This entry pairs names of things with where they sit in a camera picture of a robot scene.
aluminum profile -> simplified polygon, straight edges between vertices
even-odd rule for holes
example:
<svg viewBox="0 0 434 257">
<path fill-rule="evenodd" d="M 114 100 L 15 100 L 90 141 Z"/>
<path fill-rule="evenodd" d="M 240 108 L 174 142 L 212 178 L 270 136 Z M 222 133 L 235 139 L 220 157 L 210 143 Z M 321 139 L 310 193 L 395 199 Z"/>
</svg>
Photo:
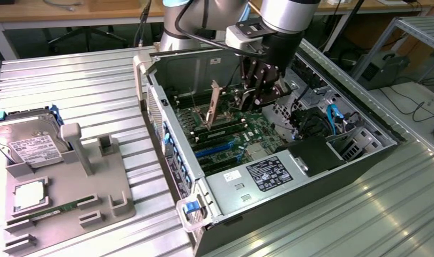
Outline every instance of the aluminum profile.
<svg viewBox="0 0 434 257">
<path fill-rule="evenodd" d="M 139 109 L 132 57 L 138 49 L 5 61 L 0 110 L 57 105 L 65 123 L 79 122 L 83 143 L 111 133 L 134 194 L 136 216 L 29 256 L 191 256 L 152 141 Z M 0 246 L 3 244 L 5 157 L 0 152 Z"/>
</svg>

metal workbench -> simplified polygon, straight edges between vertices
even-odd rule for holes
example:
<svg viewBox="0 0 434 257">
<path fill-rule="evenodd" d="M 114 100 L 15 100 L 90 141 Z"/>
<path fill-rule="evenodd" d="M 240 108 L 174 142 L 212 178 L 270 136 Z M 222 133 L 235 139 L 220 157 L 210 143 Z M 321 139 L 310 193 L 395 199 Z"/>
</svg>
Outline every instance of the metal workbench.
<svg viewBox="0 0 434 257">
<path fill-rule="evenodd" d="M 366 55 L 365 59 L 357 64 L 351 72 L 351 76 L 355 80 L 362 76 L 375 54 L 381 51 L 385 43 L 393 35 L 395 29 L 403 30 L 419 41 L 434 48 L 434 16 L 429 17 L 395 17 L 386 28 L 379 40 L 377 41 L 371 51 Z"/>
<path fill-rule="evenodd" d="M 355 183 L 208 256 L 434 256 L 434 152 L 314 47 L 307 42 L 300 47 L 407 142 Z M 114 133 L 123 144 L 138 210 L 134 218 L 32 256 L 192 255 L 136 105 L 135 54 L 127 49 L 4 62 L 0 109 L 37 108 L 53 101 L 64 121 L 81 123 L 86 141 Z M 0 154 L 0 244 L 3 159 Z"/>
</svg>

warning label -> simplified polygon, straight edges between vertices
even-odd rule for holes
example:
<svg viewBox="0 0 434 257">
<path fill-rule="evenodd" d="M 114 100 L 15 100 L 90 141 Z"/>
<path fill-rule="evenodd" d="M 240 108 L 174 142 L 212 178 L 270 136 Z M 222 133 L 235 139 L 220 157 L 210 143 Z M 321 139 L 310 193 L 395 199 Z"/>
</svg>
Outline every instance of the warning label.
<svg viewBox="0 0 434 257">
<path fill-rule="evenodd" d="M 294 179 L 276 156 L 248 165 L 247 170 L 263 192 Z"/>
<path fill-rule="evenodd" d="M 8 145 L 27 164 L 41 163 L 61 157 L 49 135 L 16 141 Z"/>
</svg>

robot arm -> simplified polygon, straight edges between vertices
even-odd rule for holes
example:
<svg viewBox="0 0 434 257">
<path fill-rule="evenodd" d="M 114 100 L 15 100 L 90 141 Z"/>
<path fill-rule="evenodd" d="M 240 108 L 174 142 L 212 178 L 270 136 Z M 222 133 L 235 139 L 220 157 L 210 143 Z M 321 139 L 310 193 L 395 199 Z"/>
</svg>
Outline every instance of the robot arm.
<svg viewBox="0 0 434 257">
<path fill-rule="evenodd" d="M 199 41 L 187 37 L 175 26 L 188 0 L 164 0 L 164 34 L 160 41 L 162 51 L 199 48 Z M 224 31 L 250 14 L 247 0 L 191 0 L 190 7 L 180 18 L 180 28 L 194 33 L 199 28 Z"/>
<path fill-rule="evenodd" d="M 251 20 L 246 0 L 178 0 L 164 1 L 164 5 L 162 50 L 196 48 L 199 40 L 240 55 L 244 90 L 236 106 L 242 111 L 258 109 L 290 93 L 282 78 L 319 0 L 263 0 L 260 17 Z M 202 27 L 226 29 L 226 45 L 194 35 Z"/>
</svg>

sticker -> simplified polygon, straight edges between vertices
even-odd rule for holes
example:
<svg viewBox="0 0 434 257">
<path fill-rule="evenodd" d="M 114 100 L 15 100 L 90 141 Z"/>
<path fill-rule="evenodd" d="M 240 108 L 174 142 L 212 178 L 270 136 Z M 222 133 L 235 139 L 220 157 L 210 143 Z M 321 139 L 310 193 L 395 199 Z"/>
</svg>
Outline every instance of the sticker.
<svg viewBox="0 0 434 257">
<path fill-rule="evenodd" d="M 214 138 L 214 137 L 216 137 L 219 135 L 224 135 L 224 134 L 226 134 L 226 131 L 220 131 L 220 132 L 218 132 L 215 134 L 208 135 L 207 138 Z"/>
<path fill-rule="evenodd" d="M 240 172 L 238 170 L 223 174 L 223 176 L 224 176 L 226 182 L 230 182 L 231 180 L 235 180 L 242 177 Z"/>
<path fill-rule="evenodd" d="M 210 59 L 210 64 L 219 64 L 222 62 L 222 58 L 215 58 L 215 59 Z"/>
<path fill-rule="evenodd" d="M 8 145 L 27 164 L 61 158 L 61 153 L 49 135 L 11 142 Z"/>
<path fill-rule="evenodd" d="M 276 156 L 248 165 L 247 170 L 263 192 L 294 179 Z"/>
</svg>

